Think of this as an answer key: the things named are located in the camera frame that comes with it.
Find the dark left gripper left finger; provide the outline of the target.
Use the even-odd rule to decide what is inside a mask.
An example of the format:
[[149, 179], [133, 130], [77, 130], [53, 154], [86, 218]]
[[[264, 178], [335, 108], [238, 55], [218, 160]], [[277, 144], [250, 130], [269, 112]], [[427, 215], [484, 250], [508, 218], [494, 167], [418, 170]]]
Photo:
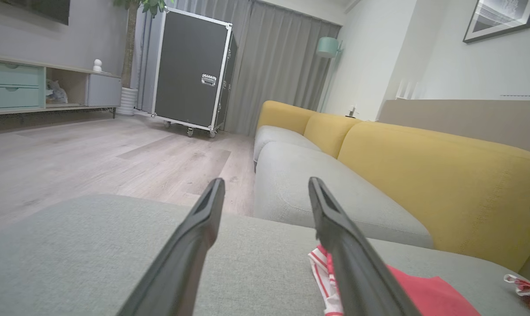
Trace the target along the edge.
[[208, 250], [219, 232], [225, 182], [215, 178], [131, 292], [120, 316], [190, 316]]

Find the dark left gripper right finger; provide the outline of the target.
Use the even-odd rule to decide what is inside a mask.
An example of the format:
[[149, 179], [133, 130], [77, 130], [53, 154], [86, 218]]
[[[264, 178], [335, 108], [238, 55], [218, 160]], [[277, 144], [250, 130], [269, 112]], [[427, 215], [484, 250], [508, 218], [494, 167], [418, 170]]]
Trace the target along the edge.
[[316, 238], [333, 257], [346, 316], [419, 316], [420, 311], [326, 184], [308, 182]]

